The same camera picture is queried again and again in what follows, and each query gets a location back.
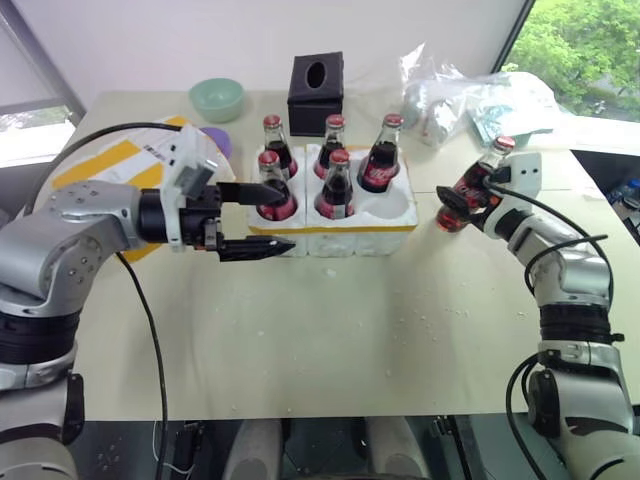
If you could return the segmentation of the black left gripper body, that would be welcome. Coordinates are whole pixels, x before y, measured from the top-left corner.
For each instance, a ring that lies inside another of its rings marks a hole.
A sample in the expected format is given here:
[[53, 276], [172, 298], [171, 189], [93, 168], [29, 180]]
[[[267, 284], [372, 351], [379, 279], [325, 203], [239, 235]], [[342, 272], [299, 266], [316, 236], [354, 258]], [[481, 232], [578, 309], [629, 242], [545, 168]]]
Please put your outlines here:
[[217, 251], [224, 235], [220, 219], [222, 196], [218, 186], [207, 185], [195, 199], [188, 198], [179, 211], [182, 243], [196, 250]]

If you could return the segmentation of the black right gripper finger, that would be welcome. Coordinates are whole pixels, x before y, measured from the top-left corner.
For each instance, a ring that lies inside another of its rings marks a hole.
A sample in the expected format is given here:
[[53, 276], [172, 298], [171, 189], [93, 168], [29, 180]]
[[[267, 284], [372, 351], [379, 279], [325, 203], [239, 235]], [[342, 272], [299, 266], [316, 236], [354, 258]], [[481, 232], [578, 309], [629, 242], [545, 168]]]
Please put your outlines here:
[[475, 188], [437, 186], [436, 194], [441, 203], [462, 216], [470, 216], [483, 207], [483, 192]]

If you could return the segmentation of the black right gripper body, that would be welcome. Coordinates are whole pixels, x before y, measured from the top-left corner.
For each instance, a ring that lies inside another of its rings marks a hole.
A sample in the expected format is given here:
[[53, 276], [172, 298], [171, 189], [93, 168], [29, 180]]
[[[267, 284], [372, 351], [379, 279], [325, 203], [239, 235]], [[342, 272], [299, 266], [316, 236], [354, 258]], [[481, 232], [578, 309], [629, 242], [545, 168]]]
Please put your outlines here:
[[483, 229], [490, 214], [502, 202], [503, 197], [484, 186], [471, 187], [468, 191], [469, 222]]

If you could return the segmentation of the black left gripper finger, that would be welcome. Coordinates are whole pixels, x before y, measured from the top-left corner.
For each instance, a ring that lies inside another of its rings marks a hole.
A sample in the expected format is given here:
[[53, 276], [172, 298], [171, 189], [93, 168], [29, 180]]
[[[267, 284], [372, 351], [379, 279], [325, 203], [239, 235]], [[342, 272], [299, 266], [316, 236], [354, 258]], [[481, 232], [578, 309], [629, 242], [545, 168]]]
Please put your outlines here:
[[221, 262], [257, 261], [280, 256], [296, 247], [296, 242], [277, 236], [247, 236], [224, 240], [218, 249]]
[[284, 195], [273, 187], [258, 183], [223, 183], [216, 184], [223, 203], [240, 205], [270, 205], [284, 198]]

